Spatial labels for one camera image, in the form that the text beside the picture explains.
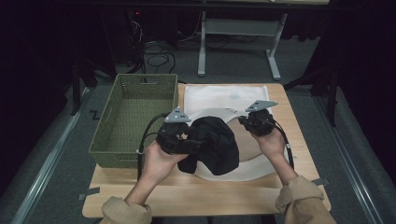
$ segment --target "desk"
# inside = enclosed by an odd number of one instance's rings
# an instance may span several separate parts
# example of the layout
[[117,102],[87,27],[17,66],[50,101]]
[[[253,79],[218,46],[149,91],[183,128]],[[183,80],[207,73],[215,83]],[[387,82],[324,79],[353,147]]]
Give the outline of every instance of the desk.
[[[296,172],[310,180],[319,178],[283,87],[280,84],[265,85],[268,87],[270,99],[279,102],[272,110],[275,119],[288,135]],[[181,107],[184,105],[186,86],[183,84],[178,87],[178,101]],[[136,177],[136,169],[101,168],[96,165],[90,189],[100,188],[100,193],[87,196],[82,209],[83,215],[101,217],[102,204],[110,196],[125,197],[136,183]],[[276,174],[247,182],[214,182],[181,173],[175,167],[150,194],[147,204],[150,205],[155,217],[276,214],[278,212],[275,201],[281,188],[282,184]],[[324,192],[324,204],[330,210],[327,194],[322,186],[319,188]]]

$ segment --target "green plastic basket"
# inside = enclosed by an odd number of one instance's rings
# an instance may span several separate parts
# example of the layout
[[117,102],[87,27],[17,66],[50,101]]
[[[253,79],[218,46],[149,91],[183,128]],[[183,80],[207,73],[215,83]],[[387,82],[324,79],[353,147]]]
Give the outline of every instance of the green plastic basket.
[[[149,122],[177,107],[177,75],[119,74],[99,120],[89,154],[101,167],[135,168],[143,133]],[[156,133],[163,119],[148,133]],[[149,136],[145,146],[156,134]]]

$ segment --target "gray carpet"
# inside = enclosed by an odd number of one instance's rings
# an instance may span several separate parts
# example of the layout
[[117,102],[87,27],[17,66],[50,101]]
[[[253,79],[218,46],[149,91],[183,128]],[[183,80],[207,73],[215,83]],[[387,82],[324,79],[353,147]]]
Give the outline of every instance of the gray carpet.
[[[248,38],[237,39],[222,49],[208,49],[206,77],[198,77],[197,46],[180,45],[178,49],[164,45],[164,49],[176,56],[173,73],[179,80],[187,83],[263,83],[274,82],[270,77],[267,61],[263,58],[264,45],[270,46],[271,40],[261,38],[248,42]],[[301,76],[312,55],[317,41],[298,42],[296,39],[282,40],[276,52],[276,61],[282,80],[288,83]],[[221,46],[222,42],[212,41],[210,46]],[[158,68],[147,66],[147,73],[167,73],[172,64]],[[62,155],[44,193],[41,195],[29,223],[93,223],[94,219],[81,214],[83,201],[78,195],[88,188],[94,162],[88,155],[94,130],[98,120],[92,119],[91,110],[102,111],[111,88],[111,82],[99,80],[99,85],[91,90],[92,94],[81,108],[81,117],[67,139]],[[311,151],[315,165],[321,177],[331,182],[325,189],[332,204],[332,214],[338,223],[369,223],[361,204],[349,182],[345,168],[336,151],[335,143],[326,120],[321,116],[314,99],[306,87],[295,88],[287,92],[291,106],[303,131],[304,138]],[[395,188],[370,149],[359,124],[348,110],[347,102],[340,93],[336,107],[337,131],[355,162],[367,189],[373,195],[384,223],[396,222]],[[14,217],[28,189],[35,180],[44,159],[55,145],[65,127],[71,112],[69,104],[64,112],[52,123],[20,173],[0,202],[0,223],[9,223]],[[282,218],[277,216],[278,223]]]

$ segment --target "sleeve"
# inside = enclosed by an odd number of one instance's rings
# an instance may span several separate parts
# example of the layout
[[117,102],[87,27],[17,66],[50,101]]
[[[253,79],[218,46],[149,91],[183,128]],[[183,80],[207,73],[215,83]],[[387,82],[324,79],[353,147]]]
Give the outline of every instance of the sleeve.
[[151,210],[148,205],[128,205],[121,198],[111,197],[102,206],[104,218],[101,224],[149,224]]
[[320,189],[303,176],[298,176],[282,188],[276,199],[276,208],[285,216],[287,224],[336,223],[322,201]]

